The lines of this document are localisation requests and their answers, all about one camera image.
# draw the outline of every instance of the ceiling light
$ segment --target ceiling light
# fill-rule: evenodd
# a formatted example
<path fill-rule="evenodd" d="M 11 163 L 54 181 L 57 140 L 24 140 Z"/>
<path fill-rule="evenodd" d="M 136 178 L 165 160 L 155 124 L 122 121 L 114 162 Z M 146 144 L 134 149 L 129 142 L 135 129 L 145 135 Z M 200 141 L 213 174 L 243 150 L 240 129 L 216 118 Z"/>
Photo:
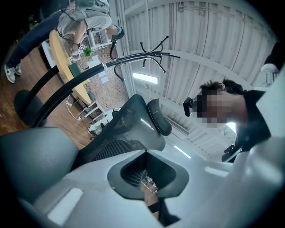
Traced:
<path fill-rule="evenodd" d="M 236 124 L 235 123 L 227 123 L 227 126 L 236 133 Z"/>
<path fill-rule="evenodd" d="M 177 146 L 174 146 L 177 150 L 179 150 L 182 154 L 184 154 L 186 157 L 188 157 L 189 159 L 191 159 L 191 157 L 188 155 L 188 154 L 186 154 L 183 150 L 181 150 L 179 147 L 177 147 Z"/>
<path fill-rule="evenodd" d="M 149 81 L 149 82 L 158 84 L 158 78 L 157 77 L 153 77 L 153 76 L 149 76 L 149 75 L 145 75 L 145 74 L 140 74 L 140 73 L 133 73 L 133 76 L 136 79 Z"/>

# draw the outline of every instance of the man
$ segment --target man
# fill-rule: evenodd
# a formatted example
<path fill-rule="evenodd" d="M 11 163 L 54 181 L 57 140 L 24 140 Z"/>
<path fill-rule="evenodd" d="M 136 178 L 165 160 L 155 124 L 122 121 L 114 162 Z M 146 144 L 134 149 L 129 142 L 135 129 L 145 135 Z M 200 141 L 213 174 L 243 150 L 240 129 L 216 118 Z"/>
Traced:
<path fill-rule="evenodd" d="M 109 39 L 117 40 L 124 36 L 122 28 L 112 25 L 107 0 L 78 1 L 75 10 L 61 10 L 50 15 L 39 23 L 18 43 L 10 59 L 4 66 L 7 79 L 15 83 L 15 74 L 21 75 L 20 61 L 34 48 L 49 38 L 49 33 L 56 29 L 63 38 L 73 34 L 73 57 L 79 57 L 80 43 L 85 38 L 88 29 L 100 31 L 105 29 Z"/>
<path fill-rule="evenodd" d="M 200 86 L 201 92 L 193 101 L 193 111 L 207 123 L 236 123 L 235 150 L 249 151 L 255 144 L 270 137 L 269 129 L 256 103 L 263 91 L 243 91 L 232 80 L 209 81 Z"/>

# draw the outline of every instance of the white sneaker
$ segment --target white sneaker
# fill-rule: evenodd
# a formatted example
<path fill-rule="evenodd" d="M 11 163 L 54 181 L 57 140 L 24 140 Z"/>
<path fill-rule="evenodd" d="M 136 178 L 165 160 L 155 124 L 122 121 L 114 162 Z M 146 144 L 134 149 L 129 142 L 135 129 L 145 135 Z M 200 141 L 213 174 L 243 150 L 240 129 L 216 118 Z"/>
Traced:
<path fill-rule="evenodd" d="M 16 73 L 18 76 L 21 76 L 21 75 L 22 75 L 22 71 L 21 71 L 21 66 L 20 66 L 20 64 L 18 64 L 18 65 L 15 67 L 15 73 Z"/>
<path fill-rule="evenodd" d="M 8 67 L 6 64 L 4 66 L 5 74 L 7 76 L 7 79 L 11 83 L 15 83 L 15 68 L 14 67 Z"/>

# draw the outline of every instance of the green plant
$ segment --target green plant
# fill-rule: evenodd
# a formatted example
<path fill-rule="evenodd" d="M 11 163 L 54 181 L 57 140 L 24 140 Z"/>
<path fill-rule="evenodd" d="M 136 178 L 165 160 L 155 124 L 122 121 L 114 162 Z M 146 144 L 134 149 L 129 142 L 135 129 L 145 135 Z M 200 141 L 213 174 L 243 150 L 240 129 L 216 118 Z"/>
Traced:
<path fill-rule="evenodd" d="M 85 48 L 83 52 L 84 52 L 85 57 L 89 57 L 92 53 L 92 50 L 91 48 Z"/>

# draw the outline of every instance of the wooden table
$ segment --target wooden table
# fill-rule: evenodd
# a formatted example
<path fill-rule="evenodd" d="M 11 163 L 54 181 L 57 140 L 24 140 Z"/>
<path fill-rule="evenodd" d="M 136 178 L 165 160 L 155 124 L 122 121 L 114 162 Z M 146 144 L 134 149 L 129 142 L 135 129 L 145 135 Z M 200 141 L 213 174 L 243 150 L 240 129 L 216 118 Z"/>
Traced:
<path fill-rule="evenodd" d="M 53 59 L 58 67 L 59 72 L 64 78 L 65 83 L 72 80 L 73 74 L 71 73 L 68 66 L 71 65 L 69 56 L 63 46 L 62 40 L 59 37 L 56 30 L 53 30 L 49 34 L 50 48 L 52 50 Z M 84 86 L 79 84 L 73 88 L 73 92 L 78 96 L 85 104 L 91 104 L 91 99 L 89 98 Z"/>

